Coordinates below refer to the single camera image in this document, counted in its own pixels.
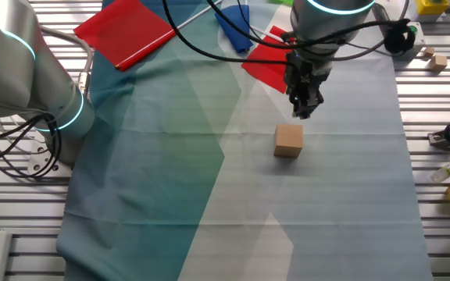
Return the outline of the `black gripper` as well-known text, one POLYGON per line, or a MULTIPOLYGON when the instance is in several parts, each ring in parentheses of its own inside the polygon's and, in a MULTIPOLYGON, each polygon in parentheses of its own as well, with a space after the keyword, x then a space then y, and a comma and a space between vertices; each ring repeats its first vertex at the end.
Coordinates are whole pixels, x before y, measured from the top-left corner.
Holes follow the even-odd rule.
MULTIPOLYGON (((332 63, 320 60, 304 60, 296 52, 288 52, 285 58, 288 65, 284 72, 284 82, 287 86, 286 94, 289 94, 289 102, 293 106, 292 115, 295 118, 305 118, 300 99, 293 90, 302 85, 318 89, 321 83, 329 77, 332 63)), ((306 115, 310 117, 322 103, 324 103, 324 100, 320 91, 309 90, 306 115)))

